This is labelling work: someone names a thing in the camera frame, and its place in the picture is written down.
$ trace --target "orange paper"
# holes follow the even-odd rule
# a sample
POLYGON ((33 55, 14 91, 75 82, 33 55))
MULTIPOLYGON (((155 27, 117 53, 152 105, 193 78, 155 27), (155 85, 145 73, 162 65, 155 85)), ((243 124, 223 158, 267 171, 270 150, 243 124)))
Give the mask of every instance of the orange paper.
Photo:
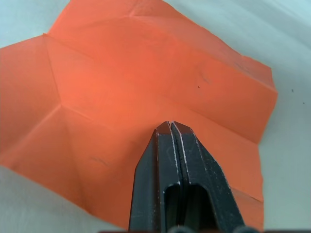
POLYGON ((48 34, 0 49, 0 164, 127 228, 154 128, 191 127, 245 223, 262 228, 269 67, 161 0, 71 0, 48 34))

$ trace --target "black clamp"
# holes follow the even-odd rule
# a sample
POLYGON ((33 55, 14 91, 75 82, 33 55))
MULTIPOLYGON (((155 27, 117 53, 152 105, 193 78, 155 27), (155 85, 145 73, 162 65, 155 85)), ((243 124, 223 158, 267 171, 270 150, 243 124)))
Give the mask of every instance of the black clamp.
POLYGON ((135 171, 130 231, 232 233, 243 218, 224 173, 192 129, 158 126, 135 171))

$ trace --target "white background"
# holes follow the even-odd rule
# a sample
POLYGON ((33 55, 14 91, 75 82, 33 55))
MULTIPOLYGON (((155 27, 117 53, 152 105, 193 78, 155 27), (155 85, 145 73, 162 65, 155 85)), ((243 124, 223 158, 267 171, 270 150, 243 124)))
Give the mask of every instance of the white background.
MULTIPOLYGON (((311 0, 167 0, 273 69, 279 92, 260 143, 265 228, 311 228, 311 0)), ((0 47, 47 32, 68 0, 0 0, 0 47)), ((107 225, 0 167, 5 232, 96 232, 107 225)))

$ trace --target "white surface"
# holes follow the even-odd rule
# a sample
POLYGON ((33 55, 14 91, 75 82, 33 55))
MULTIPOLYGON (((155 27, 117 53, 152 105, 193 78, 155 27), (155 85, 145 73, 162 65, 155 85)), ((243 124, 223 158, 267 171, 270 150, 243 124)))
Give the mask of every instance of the white surface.
POLYGON ((0 167, 0 209, 0 231, 3 233, 98 233, 119 230, 3 167, 0 167))
MULTIPOLYGON (((68 0, 0 0, 0 47, 47 32, 68 0)), ((311 0, 167 0, 178 11, 220 37, 238 52, 273 69, 279 91, 276 109, 260 144, 264 176, 265 228, 311 228, 311 0)), ((6 177, 4 187, 26 185, 6 177)), ((44 198, 33 191, 36 200, 44 198)), ((0 209, 7 203, 0 199, 0 209)), ((22 194, 14 197, 22 199, 22 194)), ((55 198, 58 206, 70 203, 55 198)), ((29 202, 33 226, 41 211, 29 202)), ((46 209, 58 232, 58 208, 46 209)), ((72 211, 72 220, 81 221, 72 211)), ((14 229, 17 222, 6 222, 14 229)))

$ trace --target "table surface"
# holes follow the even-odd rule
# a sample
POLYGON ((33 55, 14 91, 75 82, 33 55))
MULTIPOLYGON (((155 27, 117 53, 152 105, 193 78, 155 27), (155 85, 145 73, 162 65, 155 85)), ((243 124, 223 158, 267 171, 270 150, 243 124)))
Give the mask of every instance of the table surface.
MULTIPOLYGON (((0 47, 47 32, 68 1, 0 0, 0 47)), ((259 146, 264 226, 310 229, 311 1, 166 1, 233 49, 272 68, 279 96, 259 146)), ((3 167, 0 187, 0 226, 6 232, 113 229, 3 167)))

